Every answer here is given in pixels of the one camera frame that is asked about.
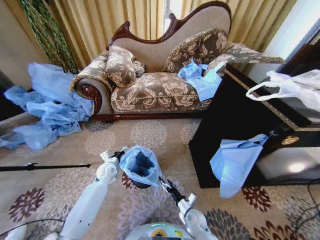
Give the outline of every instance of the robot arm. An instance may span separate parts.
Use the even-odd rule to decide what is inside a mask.
[[[186,226],[188,233],[196,240],[218,240],[208,229],[206,217],[199,210],[193,209],[197,199],[194,193],[189,198],[181,195],[177,187],[167,179],[168,184],[159,177],[162,188],[171,194],[180,210],[179,217]]]
[[[80,240],[89,230],[108,193],[108,185],[118,173],[121,156],[128,149],[123,147],[111,157],[107,152],[100,154],[104,163],[99,166],[93,183],[85,188],[65,220],[59,240]]]

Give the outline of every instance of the carpet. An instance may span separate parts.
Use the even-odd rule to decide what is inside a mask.
[[[23,113],[1,122],[1,133],[35,121]],[[103,163],[101,152],[141,145],[154,151],[164,179],[172,180],[186,196],[197,194],[195,208],[205,214],[210,230],[220,240],[290,240],[300,214],[313,207],[307,186],[246,187],[230,199],[220,198],[218,188],[200,189],[188,148],[199,123],[200,119],[89,121],[81,124],[83,131],[59,137],[39,152],[25,144],[16,149],[0,148],[1,166],[91,164],[90,168],[1,172],[0,233],[33,220],[64,220],[83,189],[94,180],[97,167]],[[312,188],[318,198],[319,186]],[[178,213],[175,202],[162,188],[136,188],[120,170],[83,239],[123,240],[133,228],[153,222],[182,225]],[[303,219],[314,213],[315,209],[308,210]],[[308,221],[292,239],[320,239],[319,223],[319,218]],[[61,227],[57,221],[31,223],[27,239],[43,239]]]

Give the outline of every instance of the black stick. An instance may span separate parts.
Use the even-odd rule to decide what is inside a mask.
[[[33,171],[40,169],[69,169],[69,168],[90,168],[90,164],[86,165],[50,165],[50,166],[36,166],[36,162],[27,163],[24,166],[0,166],[0,172],[11,171]]]

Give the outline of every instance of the throw pillow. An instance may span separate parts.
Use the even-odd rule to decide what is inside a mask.
[[[162,71],[178,73],[191,59],[197,64],[209,64],[226,47],[227,36],[224,30],[213,28],[188,37],[172,50]]]
[[[229,55],[229,54],[219,55],[217,58],[215,58],[214,60],[212,60],[208,64],[208,68],[204,71],[204,75],[207,75],[210,70],[217,67],[221,62],[225,62],[226,64],[224,64],[222,67],[220,67],[216,72],[220,77],[222,77],[225,74],[225,69],[226,69],[227,63],[232,62],[234,59],[235,59],[235,57],[232,55]]]
[[[234,63],[282,64],[285,62],[281,57],[263,55],[261,52],[250,49],[242,43],[231,43],[224,49],[223,54],[233,56],[232,62]]]
[[[133,59],[134,55],[130,51],[120,46],[109,46],[109,57],[104,69],[105,76],[120,88],[132,86],[136,82]]]
[[[142,74],[145,73],[147,65],[145,65],[144,63],[137,61],[137,60],[134,60],[132,63],[133,63],[135,76],[137,78],[140,78],[142,76]]]

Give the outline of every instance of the beige curtain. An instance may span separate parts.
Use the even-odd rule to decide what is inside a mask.
[[[130,21],[130,31],[139,38],[161,37],[163,4],[164,0],[53,0],[49,7],[83,69],[106,49],[125,21]]]
[[[232,13],[228,40],[263,52],[297,0],[222,0]],[[180,17],[209,0],[182,0]]]

